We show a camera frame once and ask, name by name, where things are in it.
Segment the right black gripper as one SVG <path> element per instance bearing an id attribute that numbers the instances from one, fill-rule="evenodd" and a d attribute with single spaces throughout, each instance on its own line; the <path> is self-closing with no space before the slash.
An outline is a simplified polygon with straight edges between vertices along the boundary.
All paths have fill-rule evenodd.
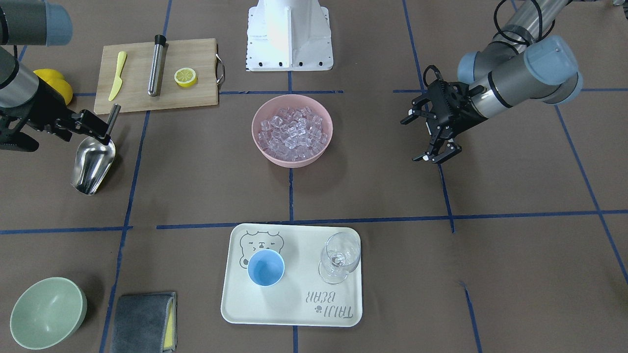
<path id="1" fill-rule="evenodd" d="M 39 78 L 32 98 L 20 106 L 1 108 L 0 148 L 9 151 L 38 150 L 38 141 L 22 132 L 26 126 L 49 132 L 66 142 L 73 134 L 81 134 L 106 146 L 111 140 L 112 118 L 105 122 L 89 110 L 72 111 L 64 98 Z"/>

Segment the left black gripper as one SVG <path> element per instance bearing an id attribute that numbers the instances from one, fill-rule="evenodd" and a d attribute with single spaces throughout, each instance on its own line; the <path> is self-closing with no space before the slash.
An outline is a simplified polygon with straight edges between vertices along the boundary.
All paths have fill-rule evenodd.
<path id="1" fill-rule="evenodd" d="M 436 79 L 428 85 L 428 96 L 418 96 L 411 101 L 408 116 L 401 119 L 400 124 L 408 125 L 424 118 L 431 135 L 426 152 L 412 158 L 413 161 L 442 164 L 462 151 L 454 138 L 488 120 L 475 109 L 471 100 L 482 89 L 482 85 L 471 89 L 468 83 Z"/>

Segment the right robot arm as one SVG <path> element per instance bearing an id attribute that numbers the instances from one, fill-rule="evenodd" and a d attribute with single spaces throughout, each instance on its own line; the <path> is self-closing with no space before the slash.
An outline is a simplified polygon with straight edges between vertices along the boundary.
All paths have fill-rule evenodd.
<path id="1" fill-rule="evenodd" d="M 4 48 L 68 44 L 73 37 L 73 24 L 65 7 L 47 0 L 3 0 L 0 22 L 1 149 L 38 150 L 38 141 L 23 132 L 26 126 L 67 142 L 74 134 L 82 134 L 107 145 L 111 139 L 110 123 L 89 110 L 69 109 L 59 92 Z"/>

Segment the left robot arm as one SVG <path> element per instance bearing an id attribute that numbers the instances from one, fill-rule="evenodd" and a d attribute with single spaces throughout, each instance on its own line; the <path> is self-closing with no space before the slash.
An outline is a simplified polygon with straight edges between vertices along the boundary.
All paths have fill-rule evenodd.
<path id="1" fill-rule="evenodd" d="M 561 36 L 552 34 L 567 0 L 526 0 L 509 21 L 500 26 L 482 51 L 464 54 L 457 81 L 449 82 L 435 65 L 424 76 L 435 79 L 412 100 L 408 125 L 424 119 L 430 141 L 415 161 L 442 164 L 462 151 L 455 139 L 508 109 L 535 99 L 550 105 L 576 98 L 583 87 L 574 52 Z"/>

